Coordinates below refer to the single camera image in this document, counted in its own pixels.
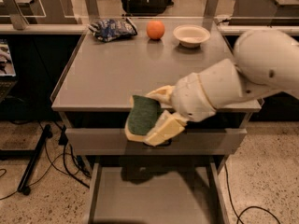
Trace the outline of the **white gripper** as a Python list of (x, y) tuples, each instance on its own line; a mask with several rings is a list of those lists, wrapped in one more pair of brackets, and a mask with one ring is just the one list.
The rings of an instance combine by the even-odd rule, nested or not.
[(156, 147), (185, 130), (187, 121), (200, 122), (216, 114), (206, 98), (200, 78), (191, 73), (174, 86), (162, 86), (146, 94), (160, 104), (171, 105), (175, 113), (165, 110), (155, 126), (147, 133), (144, 143)]

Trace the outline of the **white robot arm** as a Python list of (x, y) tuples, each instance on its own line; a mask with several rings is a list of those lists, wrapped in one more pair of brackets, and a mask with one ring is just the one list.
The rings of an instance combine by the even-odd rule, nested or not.
[(224, 59), (147, 96), (171, 106), (144, 142), (158, 146), (182, 133), (189, 121), (212, 117), (226, 105), (265, 98), (281, 91), (299, 98), (299, 44), (274, 29), (247, 31), (235, 42), (234, 59)]

